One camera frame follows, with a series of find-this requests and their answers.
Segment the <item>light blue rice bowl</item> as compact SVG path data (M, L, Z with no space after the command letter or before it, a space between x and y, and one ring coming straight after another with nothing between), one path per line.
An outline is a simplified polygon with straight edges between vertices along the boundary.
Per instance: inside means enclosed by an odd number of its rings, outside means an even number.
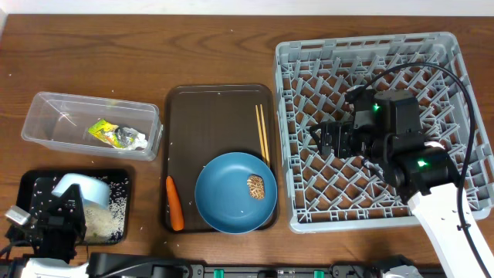
M98 205L102 209L108 209L110 186L100 179L87 175L76 173L65 174L52 190L51 194L61 197L71 185L78 185L80 187L80 195L84 205Z

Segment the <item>green snack wrapper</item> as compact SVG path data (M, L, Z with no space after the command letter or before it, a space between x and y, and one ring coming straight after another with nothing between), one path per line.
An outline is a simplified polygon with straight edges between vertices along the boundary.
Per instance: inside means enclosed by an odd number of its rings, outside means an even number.
M145 134L130 127L112 124L104 119L91 126L88 133L116 149L134 151L138 148L145 149L148 145Z

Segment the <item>orange carrot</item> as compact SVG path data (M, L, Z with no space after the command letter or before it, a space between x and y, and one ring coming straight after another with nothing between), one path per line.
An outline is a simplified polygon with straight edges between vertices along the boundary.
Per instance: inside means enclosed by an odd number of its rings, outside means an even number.
M167 176L165 186L167 190L171 227L174 231L181 231L184 228L184 216L178 191L171 176Z

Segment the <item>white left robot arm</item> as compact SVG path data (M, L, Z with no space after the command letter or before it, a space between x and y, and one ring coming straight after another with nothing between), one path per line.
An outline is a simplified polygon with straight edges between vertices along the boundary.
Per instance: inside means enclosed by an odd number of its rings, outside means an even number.
M58 197L73 193L72 200L75 207L80 209L83 205L95 205L106 208L110 201L110 187L105 183L94 184L82 181L71 181L67 185L57 185L52 194ZM128 258L110 261L107 254L92 256L88 263L81 266L69 266L59 259L31 259L26 263L8 267L8 277L112 277L125 276L129 272L143 270L143 274L149 277L191 277L192 267L189 263L180 260L153 260L142 259L140 262L131 263Z

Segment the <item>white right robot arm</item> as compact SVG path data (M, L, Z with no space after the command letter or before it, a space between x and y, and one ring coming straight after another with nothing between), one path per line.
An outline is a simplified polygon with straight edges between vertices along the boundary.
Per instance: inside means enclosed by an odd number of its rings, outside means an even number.
M374 174L396 188L420 222L448 277L491 277L493 254L466 201L455 162L422 132L419 102L407 90L355 90L349 121L325 121L309 129L321 155L361 156Z

